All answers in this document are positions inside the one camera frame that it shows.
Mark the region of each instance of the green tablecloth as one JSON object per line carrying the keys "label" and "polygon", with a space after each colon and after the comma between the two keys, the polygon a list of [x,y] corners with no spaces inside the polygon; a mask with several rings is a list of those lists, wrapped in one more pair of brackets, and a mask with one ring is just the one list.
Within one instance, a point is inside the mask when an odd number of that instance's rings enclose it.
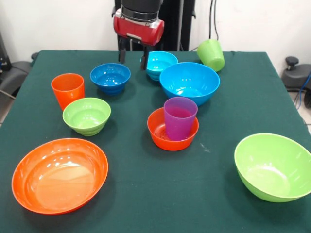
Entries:
{"label": "green tablecloth", "polygon": [[[195,52],[174,54],[180,62],[198,61]],[[235,146],[253,133],[278,133],[311,149],[308,130],[266,53],[225,53],[220,88],[199,108],[198,135],[180,152],[161,150],[151,141],[147,117],[167,97],[139,70],[140,52],[127,53],[132,77],[122,94],[106,96],[90,81],[95,66],[117,62],[117,56],[108,51],[39,54],[0,128],[0,232],[311,232],[311,196],[289,203],[259,200],[235,169]],[[109,173],[86,206],[44,216],[16,202],[11,177],[18,162],[40,144],[84,138],[62,121],[51,89],[53,77],[66,72],[83,75],[87,97],[111,105],[104,129],[87,138],[106,153]]]}

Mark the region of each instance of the small red bowl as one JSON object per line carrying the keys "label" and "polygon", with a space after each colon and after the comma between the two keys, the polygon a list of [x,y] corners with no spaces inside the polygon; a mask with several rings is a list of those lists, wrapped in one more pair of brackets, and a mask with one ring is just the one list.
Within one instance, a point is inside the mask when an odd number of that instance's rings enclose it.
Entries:
{"label": "small red bowl", "polygon": [[148,130],[153,142],[164,150],[178,151],[187,148],[199,130],[198,118],[195,118],[190,135],[185,140],[172,141],[165,132],[164,108],[153,111],[147,120]]}

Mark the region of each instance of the blue bowl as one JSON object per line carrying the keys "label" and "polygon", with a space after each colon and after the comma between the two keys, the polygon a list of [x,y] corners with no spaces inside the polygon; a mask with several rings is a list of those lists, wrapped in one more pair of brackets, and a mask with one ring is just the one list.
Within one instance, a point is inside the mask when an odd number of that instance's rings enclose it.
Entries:
{"label": "blue bowl", "polygon": [[131,77],[131,71],[124,65],[107,63],[95,67],[91,71],[90,77],[101,91],[107,95],[114,96],[124,90],[126,83]]}
{"label": "blue bowl", "polygon": [[220,85],[218,74],[211,68],[193,62],[172,65],[160,75],[160,83],[169,98],[182,96],[198,106],[209,100]]}
{"label": "blue bowl", "polygon": [[167,67],[177,64],[178,59],[173,54],[164,51],[154,51],[149,53],[146,73],[152,80],[159,81],[160,74]]}

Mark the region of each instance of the small green bowl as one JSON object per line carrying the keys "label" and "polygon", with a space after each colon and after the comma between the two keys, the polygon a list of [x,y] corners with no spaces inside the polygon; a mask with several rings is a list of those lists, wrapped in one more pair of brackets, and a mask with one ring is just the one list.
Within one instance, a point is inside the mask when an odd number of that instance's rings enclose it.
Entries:
{"label": "small green bowl", "polygon": [[96,135],[110,117],[107,102],[98,98],[83,98],[69,104],[63,112],[64,122],[84,136]]}
{"label": "small green bowl", "polygon": [[311,154],[289,138],[248,136],[237,145],[234,160],[244,185],[263,200],[287,202],[311,192]]}

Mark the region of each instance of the plastic bowl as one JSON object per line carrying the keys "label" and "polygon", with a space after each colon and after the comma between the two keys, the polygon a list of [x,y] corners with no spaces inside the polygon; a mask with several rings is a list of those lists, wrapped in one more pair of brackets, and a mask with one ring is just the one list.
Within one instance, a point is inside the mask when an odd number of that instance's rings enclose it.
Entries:
{"label": "plastic bowl", "polygon": [[190,135],[185,140],[172,141],[165,131],[164,108],[153,111],[147,120],[148,130],[153,142],[164,150],[177,151],[187,148],[199,130],[198,118],[195,118]]}
{"label": "plastic bowl", "polygon": [[154,51],[149,53],[146,73],[154,81],[159,81],[160,74],[171,65],[177,64],[176,56],[169,52]]}
{"label": "plastic bowl", "polygon": [[234,159],[244,185],[263,200],[287,202],[311,192],[311,154],[289,138],[248,136],[237,145]]}
{"label": "plastic bowl", "polygon": [[131,71],[124,65],[107,63],[95,67],[91,71],[90,77],[101,91],[107,95],[114,96],[124,90],[126,83],[131,77]]}
{"label": "plastic bowl", "polygon": [[218,74],[211,68],[193,62],[178,63],[160,75],[160,83],[169,98],[182,96],[198,106],[209,100],[220,85]]}
{"label": "plastic bowl", "polygon": [[12,177],[15,199],[46,215],[71,212],[101,189],[108,173],[105,153],[78,138],[47,142],[29,152]]}
{"label": "plastic bowl", "polygon": [[63,111],[64,122],[77,133],[93,136],[102,130],[110,117],[108,103],[98,98],[79,99]]}

